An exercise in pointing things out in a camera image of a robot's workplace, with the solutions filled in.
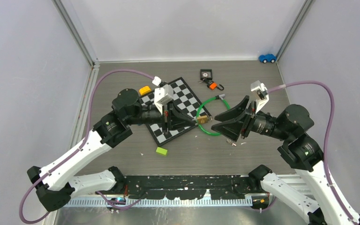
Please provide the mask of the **silver cable lock keys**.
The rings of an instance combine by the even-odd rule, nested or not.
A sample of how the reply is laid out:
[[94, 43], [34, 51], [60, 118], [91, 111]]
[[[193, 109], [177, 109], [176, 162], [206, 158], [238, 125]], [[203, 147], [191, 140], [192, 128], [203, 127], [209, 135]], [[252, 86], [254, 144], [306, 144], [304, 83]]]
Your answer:
[[226, 142], [232, 146], [237, 146], [237, 144], [233, 142], [231, 139], [227, 139]]

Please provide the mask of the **brass padlock with steel shackle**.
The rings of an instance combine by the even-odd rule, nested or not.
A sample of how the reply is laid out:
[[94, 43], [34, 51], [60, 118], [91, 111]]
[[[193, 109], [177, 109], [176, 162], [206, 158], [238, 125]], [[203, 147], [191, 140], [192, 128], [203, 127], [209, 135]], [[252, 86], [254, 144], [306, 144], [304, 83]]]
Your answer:
[[202, 115], [202, 116], [196, 117], [196, 122], [198, 125], [205, 124], [209, 121], [210, 121], [210, 117], [208, 115]]

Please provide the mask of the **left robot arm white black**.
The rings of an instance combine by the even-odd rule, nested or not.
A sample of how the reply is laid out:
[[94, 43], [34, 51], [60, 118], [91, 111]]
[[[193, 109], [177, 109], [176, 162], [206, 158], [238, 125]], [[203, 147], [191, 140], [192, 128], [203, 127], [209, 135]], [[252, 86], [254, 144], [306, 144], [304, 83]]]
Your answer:
[[27, 171], [30, 181], [36, 183], [36, 194], [43, 207], [52, 212], [80, 195], [124, 191], [127, 180], [115, 166], [95, 174], [78, 176], [77, 173], [131, 136], [131, 125], [139, 124], [160, 124], [168, 132], [193, 126], [196, 121], [182, 113], [173, 101], [163, 107], [143, 106], [136, 90], [123, 89], [112, 101], [112, 111], [81, 142], [49, 165], [33, 166]]

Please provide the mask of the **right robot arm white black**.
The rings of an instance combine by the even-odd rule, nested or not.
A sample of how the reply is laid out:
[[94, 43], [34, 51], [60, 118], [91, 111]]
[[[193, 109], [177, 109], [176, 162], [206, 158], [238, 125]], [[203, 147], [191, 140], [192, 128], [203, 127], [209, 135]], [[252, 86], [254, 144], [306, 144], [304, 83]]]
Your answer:
[[250, 132], [282, 141], [278, 152], [303, 179], [312, 193], [308, 197], [283, 182], [271, 169], [258, 166], [249, 173], [249, 187], [254, 192], [267, 191], [293, 209], [309, 225], [360, 225], [360, 214], [349, 204], [342, 209], [344, 196], [333, 194], [324, 170], [324, 155], [307, 131], [314, 125], [308, 110], [292, 104], [277, 117], [257, 110], [249, 96], [230, 110], [215, 117], [212, 130], [232, 141], [246, 138]]

